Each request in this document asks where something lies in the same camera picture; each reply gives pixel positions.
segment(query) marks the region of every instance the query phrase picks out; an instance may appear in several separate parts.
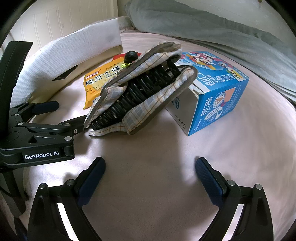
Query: blue cardboard box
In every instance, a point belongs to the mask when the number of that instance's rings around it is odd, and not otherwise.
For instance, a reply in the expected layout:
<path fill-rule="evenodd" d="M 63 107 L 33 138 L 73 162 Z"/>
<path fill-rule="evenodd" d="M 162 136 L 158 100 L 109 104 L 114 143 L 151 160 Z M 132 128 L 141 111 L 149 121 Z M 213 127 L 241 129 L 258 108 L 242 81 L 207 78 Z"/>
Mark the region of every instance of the blue cardboard box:
<path fill-rule="evenodd" d="M 192 65 L 198 70 L 193 84 L 166 107 L 188 136 L 232 111 L 249 81 L 210 52 L 183 52 L 176 65 Z"/>

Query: black knob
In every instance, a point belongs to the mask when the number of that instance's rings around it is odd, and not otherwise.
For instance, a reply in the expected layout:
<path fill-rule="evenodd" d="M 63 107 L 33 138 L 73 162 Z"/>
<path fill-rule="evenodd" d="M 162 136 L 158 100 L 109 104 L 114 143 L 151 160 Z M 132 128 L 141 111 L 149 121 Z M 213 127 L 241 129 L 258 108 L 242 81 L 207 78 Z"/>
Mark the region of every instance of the black knob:
<path fill-rule="evenodd" d="M 135 51 L 128 51 L 124 56 L 124 62 L 126 64 L 131 64 L 133 61 L 138 59 L 138 54 Z"/>

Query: black plastic coil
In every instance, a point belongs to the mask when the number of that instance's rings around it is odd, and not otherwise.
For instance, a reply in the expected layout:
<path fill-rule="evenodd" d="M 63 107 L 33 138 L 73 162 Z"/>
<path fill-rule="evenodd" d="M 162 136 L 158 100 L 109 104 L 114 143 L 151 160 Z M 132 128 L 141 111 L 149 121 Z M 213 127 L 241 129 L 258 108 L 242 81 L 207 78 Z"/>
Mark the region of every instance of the black plastic coil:
<path fill-rule="evenodd" d="M 121 122 L 129 110 L 174 82 L 181 72 L 171 60 L 166 61 L 167 69 L 164 65 L 160 64 L 130 80 L 126 91 L 110 108 L 94 119 L 90 127 L 99 130 Z"/>

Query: gray blanket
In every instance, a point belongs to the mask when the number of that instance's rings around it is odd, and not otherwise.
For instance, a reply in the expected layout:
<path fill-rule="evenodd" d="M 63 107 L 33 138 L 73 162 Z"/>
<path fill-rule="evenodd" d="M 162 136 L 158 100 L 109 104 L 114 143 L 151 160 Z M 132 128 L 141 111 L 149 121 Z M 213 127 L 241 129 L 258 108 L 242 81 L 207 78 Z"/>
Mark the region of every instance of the gray blanket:
<path fill-rule="evenodd" d="M 219 52 L 296 103 L 296 56 L 271 33 L 173 0 L 131 0 L 126 12 L 139 31 L 178 37 Z"/>

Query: blue rubber gripper pad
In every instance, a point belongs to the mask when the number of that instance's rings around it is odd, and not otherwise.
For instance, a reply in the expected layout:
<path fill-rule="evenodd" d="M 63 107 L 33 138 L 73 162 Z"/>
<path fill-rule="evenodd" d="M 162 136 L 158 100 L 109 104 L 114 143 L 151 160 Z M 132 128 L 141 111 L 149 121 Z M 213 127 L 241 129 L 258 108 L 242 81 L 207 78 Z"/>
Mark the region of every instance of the blue rubber gripper pad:
<path fill-rule="evenodd" d="M 106 169 L 105 160 L 97 157 L 87 170 L 83 170 L 76 179 L 75 191 L 78 195 L 77 205 L 82 207 L 89 203 L 97 185 Z"/>
<path fill-rule="evenodd" d="M 219 208 L 222 208 L 223 195 L 226 193 L 226 190 L 221 187 L 221 184 L 219 184 L 222 180 L 217 180 L 219 177 L 215 173 L 216 171 L 204 157 L 201 157 L 196 161 L 195 170 L 207 191 L 211 202 Z"/>
<path fill-rule="evenodd" d="M 59 103 L 55 101 L 49 101 L 45 103 L 35 104 L 32 109 L 32 113 L 35 115 L 40 115 L 52 111 L 56 111 L 59 108 Z"/>

